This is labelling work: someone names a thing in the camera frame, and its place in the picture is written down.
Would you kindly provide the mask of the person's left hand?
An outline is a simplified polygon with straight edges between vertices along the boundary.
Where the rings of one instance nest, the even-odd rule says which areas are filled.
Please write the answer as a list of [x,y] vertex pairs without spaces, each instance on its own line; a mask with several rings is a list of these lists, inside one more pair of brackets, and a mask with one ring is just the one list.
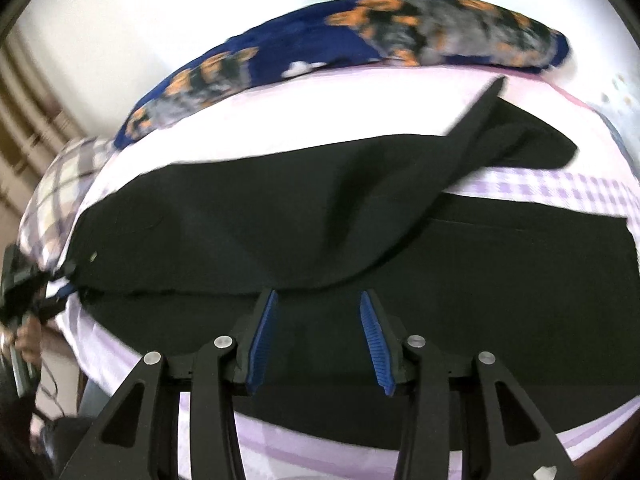
[[17,328],[1,326],[1,352],[9,359],[11,350],[15,349],[23,360],[40,368],[42,363],[41,351],[42,326],[33,315],[27,315]]

